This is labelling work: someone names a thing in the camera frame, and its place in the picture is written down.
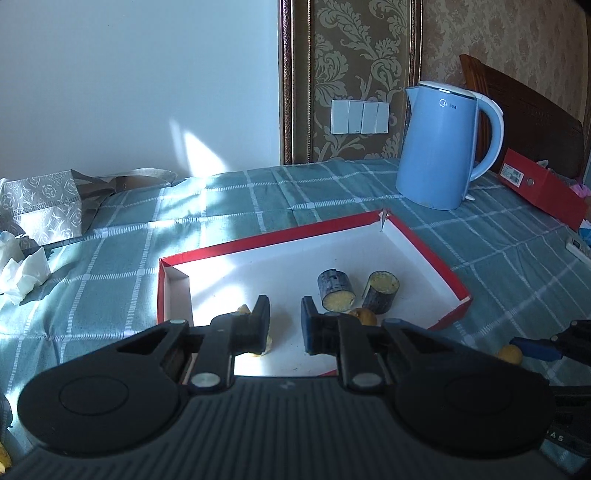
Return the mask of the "ornate wall panel frame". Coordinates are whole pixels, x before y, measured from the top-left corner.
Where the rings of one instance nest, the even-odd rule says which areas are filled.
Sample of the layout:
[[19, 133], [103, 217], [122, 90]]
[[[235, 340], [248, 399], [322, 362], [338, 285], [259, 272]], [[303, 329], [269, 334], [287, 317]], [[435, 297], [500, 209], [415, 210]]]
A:
[[[398, 157], [422, 32], [420, 1], [281, 1], [281, 162]], [[335, 100], [386, 103], [386, 132], [332, 132]]]

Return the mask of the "red gift box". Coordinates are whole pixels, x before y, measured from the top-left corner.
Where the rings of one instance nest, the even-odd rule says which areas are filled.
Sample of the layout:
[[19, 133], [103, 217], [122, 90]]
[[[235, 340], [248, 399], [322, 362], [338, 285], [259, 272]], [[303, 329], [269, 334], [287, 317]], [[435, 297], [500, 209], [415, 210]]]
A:
[[555, 173], [508, 149], [499, 180], [533, 206], [577, 231], [588, 205]]

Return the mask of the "yellow jackfruit piece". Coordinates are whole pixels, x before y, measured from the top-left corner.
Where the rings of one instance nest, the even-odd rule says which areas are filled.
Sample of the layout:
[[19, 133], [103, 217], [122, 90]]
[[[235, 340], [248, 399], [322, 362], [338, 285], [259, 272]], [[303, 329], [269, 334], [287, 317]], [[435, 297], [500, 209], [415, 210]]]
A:
[[238, 327], [236, 327], [236, 346], [242, 353], [253, 353], [256, 356], [266, 354], [273, 340], [270, 339], [270, 310], [261, 314], [253, 314], [249, 306], [242, 304], [236, 310]]

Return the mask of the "checked teal tablecloth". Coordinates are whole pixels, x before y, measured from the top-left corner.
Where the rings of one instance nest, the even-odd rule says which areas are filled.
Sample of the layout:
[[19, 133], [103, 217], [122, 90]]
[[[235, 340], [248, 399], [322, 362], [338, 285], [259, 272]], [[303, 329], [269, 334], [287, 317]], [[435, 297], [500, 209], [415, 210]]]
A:
[[87, 233], [47, 248], [50, 278], [1, 304], [1, 440], [30, 450], [16, 412], [37, 373], [152, 326], [161, 258], [242, 237], [389, 209], [461, 279], [473, 301], [448, 338], [494, 353], [590, 315], [590, 271], [566, 226], [488, 173], [437, 211], [401, 197], [394, 159], [332, 160], [187, 178], [108, 198]]

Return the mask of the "white remote control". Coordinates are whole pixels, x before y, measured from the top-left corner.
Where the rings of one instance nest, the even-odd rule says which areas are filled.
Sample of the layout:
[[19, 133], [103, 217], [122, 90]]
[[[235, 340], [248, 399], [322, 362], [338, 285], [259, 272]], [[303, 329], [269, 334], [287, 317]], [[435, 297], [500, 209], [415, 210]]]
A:
[[590, 247], [574, 237], [569, 237], [565, 243], [565, 248], [588, 268], [591, 268]]

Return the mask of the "crumpled white tissue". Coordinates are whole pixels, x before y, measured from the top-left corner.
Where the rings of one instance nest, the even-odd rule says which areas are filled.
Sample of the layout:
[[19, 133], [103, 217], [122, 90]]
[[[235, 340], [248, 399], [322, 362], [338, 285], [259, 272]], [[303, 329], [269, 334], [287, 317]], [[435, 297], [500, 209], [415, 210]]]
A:
[[10, 303], [20, 304], [50, 275], [50, 266], [42, 247], [25, 255], [17, 237], [8, 231], [1, 232], [1, 294]]

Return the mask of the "blue electric kettle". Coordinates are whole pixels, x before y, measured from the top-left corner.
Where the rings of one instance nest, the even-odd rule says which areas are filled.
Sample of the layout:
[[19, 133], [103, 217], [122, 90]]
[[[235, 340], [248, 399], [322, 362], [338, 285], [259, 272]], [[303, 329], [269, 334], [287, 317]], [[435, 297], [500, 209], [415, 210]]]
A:
[[[491, 169], [504, 140], [501, 107], [475, 91], [434, 81], [406, 89], [411, 118], [396, 188], [408, 200], [435, 210], [455, 210], [470, 183]], [[491, 143], [475, 162], [481, 115], [489, 118]]]

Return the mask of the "wooden headboard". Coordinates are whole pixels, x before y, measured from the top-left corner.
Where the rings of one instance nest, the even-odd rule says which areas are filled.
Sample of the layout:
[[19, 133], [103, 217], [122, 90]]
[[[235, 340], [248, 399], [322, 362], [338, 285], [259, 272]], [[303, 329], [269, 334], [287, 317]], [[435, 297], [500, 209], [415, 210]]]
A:
[[504, 113], [505, 136], [501, 153], [491, 167], [498, 173], [511, 149], [552, 170], [580, 179], [586, 167], [581, 122], [525, 84], [468, 54], [460, 56], [466, 85], [494, 100]]

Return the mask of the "white wall switch panel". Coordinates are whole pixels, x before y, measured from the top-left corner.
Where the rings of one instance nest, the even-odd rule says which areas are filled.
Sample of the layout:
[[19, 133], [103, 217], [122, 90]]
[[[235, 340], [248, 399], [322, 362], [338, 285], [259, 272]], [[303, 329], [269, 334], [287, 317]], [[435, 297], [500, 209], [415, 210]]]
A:
[[390, 124], [388, 102], [362, 100], [332, 100], [331, 126], [335, 135], [387, 134]]

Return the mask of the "lower yellow banana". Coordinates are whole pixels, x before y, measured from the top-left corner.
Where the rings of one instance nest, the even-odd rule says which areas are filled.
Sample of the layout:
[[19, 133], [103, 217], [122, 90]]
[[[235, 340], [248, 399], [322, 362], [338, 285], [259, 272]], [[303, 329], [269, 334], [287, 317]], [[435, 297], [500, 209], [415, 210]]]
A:
[[0, 474], [4, 475], [12, 467], [12, 459], [6, 448], [0, 443]]

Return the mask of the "red shallow cardboard box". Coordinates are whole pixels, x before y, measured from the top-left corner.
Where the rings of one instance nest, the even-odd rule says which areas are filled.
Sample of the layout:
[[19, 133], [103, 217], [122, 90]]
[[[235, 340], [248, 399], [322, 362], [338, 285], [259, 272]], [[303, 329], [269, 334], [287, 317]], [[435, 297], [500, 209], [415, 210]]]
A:
[[270, 299], [270, 352], [242, 354], [242, 376], [304, 377], [328, 374], [335, 358], [311, 356], [301, 333], [301, 299], [321, 300], [318, 275], [335, 268], [363, 295], [370, 274], [396, 275], [400, 290], [388, 312], [425, 329], [462, 318], [472, 296], [448, 265], [407, 225], [375, 211], [264, 233], [164, 257], [160, 261], [157, 320], [204, 326], [239, 306]]

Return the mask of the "longan fruit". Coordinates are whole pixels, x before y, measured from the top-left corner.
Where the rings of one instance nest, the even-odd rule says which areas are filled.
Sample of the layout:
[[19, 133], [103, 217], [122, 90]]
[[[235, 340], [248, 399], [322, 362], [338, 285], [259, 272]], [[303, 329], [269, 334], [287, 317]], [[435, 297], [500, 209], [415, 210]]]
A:
[[521, 365], [523, 362], [522, 350], [513, 344], [502, 347], [497, 352], [496, 357], [513, 365]]
[[349, 315], [356, 317], [363, 325], [366, 326], [377, 326], [378, 318], [377, 315], [370, 309], [367, 308], [356, 308], [349, 310]]

